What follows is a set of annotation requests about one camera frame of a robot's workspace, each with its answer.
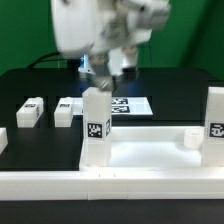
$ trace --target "white cube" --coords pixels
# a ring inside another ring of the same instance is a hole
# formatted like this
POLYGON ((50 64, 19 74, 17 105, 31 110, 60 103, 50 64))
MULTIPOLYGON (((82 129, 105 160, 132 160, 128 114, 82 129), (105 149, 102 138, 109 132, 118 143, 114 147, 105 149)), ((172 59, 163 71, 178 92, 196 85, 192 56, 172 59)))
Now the white cube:
POLYGON ((54 112, 55 127, 71 127, 73 118, 73 102, 71 97, 61 98, 54 112))
POLYGON ((3 152, 3 150, 7 145, 8 145, 8 138, 6 128, 0 128, 0 154, 3 152))
POLYGON ((209 88, 202 165, 224 166, 224 88, 209 88))
POLYGON ((111 92, 89 88, 83 93, 84 161, 106 166, 111 156, 111 92))
POLYGON ((33 128, 44 111, 40 97, 29 98, 16 113, 18 128, 33 128))

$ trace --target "green wall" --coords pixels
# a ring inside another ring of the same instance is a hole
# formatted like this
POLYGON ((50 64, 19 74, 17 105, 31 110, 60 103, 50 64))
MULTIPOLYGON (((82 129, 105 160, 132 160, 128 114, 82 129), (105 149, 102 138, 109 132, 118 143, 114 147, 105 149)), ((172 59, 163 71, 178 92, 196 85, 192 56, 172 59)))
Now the green wall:
MULTIPOLYGON (((170 0, 166 28, 140 46, 140 67, 199 67, 224 78, 223 0, 170 0)), ((0 74, 56 51, 49 0, 0 1, 0 74)))

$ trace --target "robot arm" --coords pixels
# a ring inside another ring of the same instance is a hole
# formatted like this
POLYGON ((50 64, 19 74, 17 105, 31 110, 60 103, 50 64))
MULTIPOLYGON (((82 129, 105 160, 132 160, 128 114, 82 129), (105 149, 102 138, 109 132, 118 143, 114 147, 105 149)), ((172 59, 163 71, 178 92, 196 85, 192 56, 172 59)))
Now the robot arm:
POLYGON ((51 1, 58 50, 65 58, 86 55, 79 72, 99 80, 101 90, 113 90, 110 75, 137 76, 137 45, 163 28, 170 12, 167 0, 51 1))

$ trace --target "black table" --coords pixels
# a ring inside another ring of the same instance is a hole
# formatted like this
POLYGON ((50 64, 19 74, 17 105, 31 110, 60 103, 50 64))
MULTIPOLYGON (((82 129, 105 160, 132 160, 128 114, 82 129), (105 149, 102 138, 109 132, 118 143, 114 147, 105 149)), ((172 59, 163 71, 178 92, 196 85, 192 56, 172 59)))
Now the black table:
MULTIPOLYGON (((0 171, 78 170, 82 117, 71 128, 55 128, 61 97, 81 97, 89 83, 65 69, 16 69, 0 77, 0 127, 9 145, 0 171), (45 112, 33 129, 18 129, 16 112, 30 97, 43 97, 45 112)), ((141 69, 114 96, 147 97, 153 116, 122 116, 114 126, 203 125, 208 86, 223 86, 198 69, 141 69)), ((0 223, 223 223, 223 200, 0 202, 0 223)))

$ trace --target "black wire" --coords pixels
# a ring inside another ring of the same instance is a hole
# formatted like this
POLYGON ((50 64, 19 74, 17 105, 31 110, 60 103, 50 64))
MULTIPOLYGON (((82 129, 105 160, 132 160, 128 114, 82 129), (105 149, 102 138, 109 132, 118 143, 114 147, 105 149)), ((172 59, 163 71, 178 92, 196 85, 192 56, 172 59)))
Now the black wire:
POLYGON ((36 62, 33 62, 32 64, 30 64, 27 68, 32 69, 35 67, 35 65, 37 65, 39 63, 52 62, 52 61, 67 61, 67 60, 66 59, 39 60, 39 61, 36 61, 36 62))
POLYGON ((35 60, 33 63, 31 63, 30 65, 27 66, 28 69, 32 69, 36 64, 38 64, 40 61, 43 62, 44 59, 49 58, 49 57, 54 57, 54 56, 58 56, 61 53, 59 52, 53 52, 50 54, 46 54, 41 56, 40 58, 38 58, 37 60, 35 60))

